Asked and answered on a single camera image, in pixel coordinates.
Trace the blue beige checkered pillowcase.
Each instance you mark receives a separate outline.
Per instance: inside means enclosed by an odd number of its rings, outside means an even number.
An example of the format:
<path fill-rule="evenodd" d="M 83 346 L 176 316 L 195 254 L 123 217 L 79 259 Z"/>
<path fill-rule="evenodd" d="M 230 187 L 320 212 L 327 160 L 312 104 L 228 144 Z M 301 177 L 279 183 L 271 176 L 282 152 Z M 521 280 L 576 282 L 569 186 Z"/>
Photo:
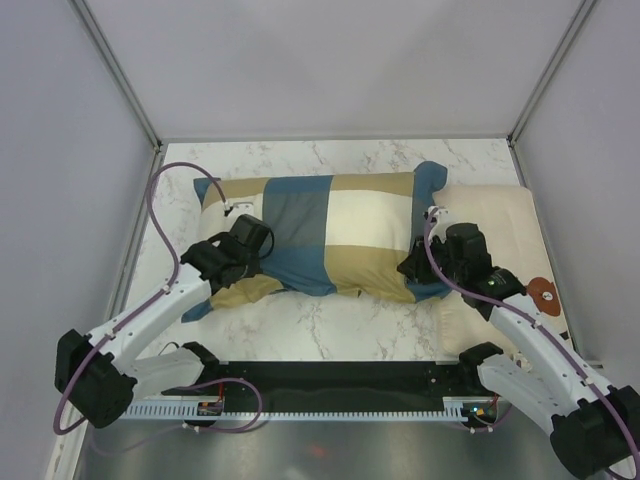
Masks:
<path fill-rule="evenodd" d="M 366 293 L 401 304 L 446 296 L 450 290 L 438 278 L 416 281 L 397 268 L 422 236 L 423 215 L 447 179 L 447 168 L 431 161 L 400 173 L 250 178 L 219 185 L 195 179 L 201 239 L 229 230 L 237 215 L 225 216 L 225 203 L 251 204 L 251 215 L 275 237 L 261 248 L 259 274 L 197 304 L 183 314 L 183 322 L 285 291 L 316 297 Z"/>

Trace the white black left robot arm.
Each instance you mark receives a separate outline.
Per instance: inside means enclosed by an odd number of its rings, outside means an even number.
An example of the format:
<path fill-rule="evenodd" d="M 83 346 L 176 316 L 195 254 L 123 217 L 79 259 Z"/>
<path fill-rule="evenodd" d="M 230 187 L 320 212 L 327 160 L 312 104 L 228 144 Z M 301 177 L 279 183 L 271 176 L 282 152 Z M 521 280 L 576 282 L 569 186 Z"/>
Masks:
<path fill-rule="evenodd" d="M 161 393 L 208 394 L 218 360 L 197 342 L 166 355 L 141 353 L 175 320 L 218 291 L 255 276 L 275 246 L 272 229 L 247 214 L 227 232 L 190 246 L 158 290 L 87 334 L 71 329 L 58 341 L 54 385 L 84 421 L 104 428 L 135 400 Z"/>

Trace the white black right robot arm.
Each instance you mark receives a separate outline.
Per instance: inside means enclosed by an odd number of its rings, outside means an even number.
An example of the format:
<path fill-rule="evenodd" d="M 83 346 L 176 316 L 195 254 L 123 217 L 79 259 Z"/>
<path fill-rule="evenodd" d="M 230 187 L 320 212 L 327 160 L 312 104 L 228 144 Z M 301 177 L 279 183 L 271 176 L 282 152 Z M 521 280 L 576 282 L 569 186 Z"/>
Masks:
<path fill-rule="evenodd" d="M 489 390 L 525 414 L 576 478 L 604 471 L 617 479 L 615 466 L 639 461 L 638 392 L 615 387 L 567 345 L 520 280 L 493 265 L 477 225 L 430 208 L 423 235 L 398 270 L 413 283 L 440 282 L 458 292 L 531 366 L 525 370 L 497 346 L 483 343 L 469 349 L 473 360 L 457 369 L 463 391 Z"/>

